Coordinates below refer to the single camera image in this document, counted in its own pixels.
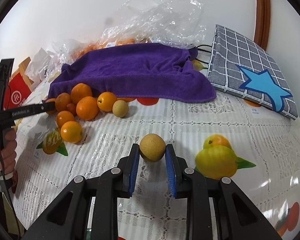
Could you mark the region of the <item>person left hand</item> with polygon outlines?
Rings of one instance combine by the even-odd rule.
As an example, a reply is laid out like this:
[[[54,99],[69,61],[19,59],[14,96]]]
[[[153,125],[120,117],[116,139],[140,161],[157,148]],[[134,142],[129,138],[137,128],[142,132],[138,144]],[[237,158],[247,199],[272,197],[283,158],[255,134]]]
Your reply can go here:
[[[1,155],[5,166],[5,174],[11,173],[16,164],[15,161],[17,156],[15,152],[15,149],[17,148],[16,137],[17,137],[16,131],[12,128],[8,129],[8,132],[5,135],[7,144],[5,148],[1,151]]]

